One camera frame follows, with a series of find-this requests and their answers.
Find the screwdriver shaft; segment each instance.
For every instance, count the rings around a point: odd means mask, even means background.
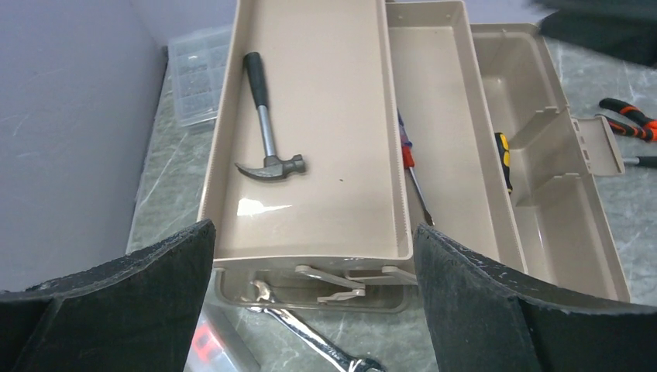
[[[425,196],[422,194],[422,189],[420,188],[420,184],[418,183],[418,179],[415,177],[415,171],[413,170],[412,167],[408,168],[408,173],[411,174],[411,179],[413,180],[413,186],[415,187],[415,191],[418,193],[418,196],[420,197],[420,205],[422,206],[422,212],[424,212],[425,215],[425,221],[427,222],[428,225],[430,226],[435,226],[433,223],[433,218],[431,216],[431,213],[429,213],[429,210],[427,208],[427,202],[425,201]]]

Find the black foam padding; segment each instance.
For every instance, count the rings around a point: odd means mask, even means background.
[[[414,260],[441,372],[657,366],[657,308],[556,287],[425,225]]]
[[[181,371],[212,270],[198,222],[90,270],[0,294],[0,371]]]
[[[583,15],[657,22],[655,0],[531,0],[531,3]]]

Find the red screwdriver handle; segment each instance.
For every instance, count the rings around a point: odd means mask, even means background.
[[[411,154],[410,147],[401,147],[401,158],[404,160],[404,169],[415,167],[415,160],[413,160],[413,154]]]

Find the white wall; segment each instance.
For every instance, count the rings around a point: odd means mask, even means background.
[[[130,1],[160,46],[167,45],[169,39],[198,29],[231,24],[237,4],[237,0]]]
[[[0,289],[120,257],[165,61],[129,0],[0,1]]]
[[[396,0],[435,1],[435,0]],[[237,0],[131,0],[158,45],[197,29],[233,22]],[[537,22],[548,13],[529,0],[466,0],[471,22]]]

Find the clear plastic container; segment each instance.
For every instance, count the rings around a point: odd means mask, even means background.
[[[214,127],[231,31],[231,26],[203,29],[169,42],[176,119],[185,129]]]

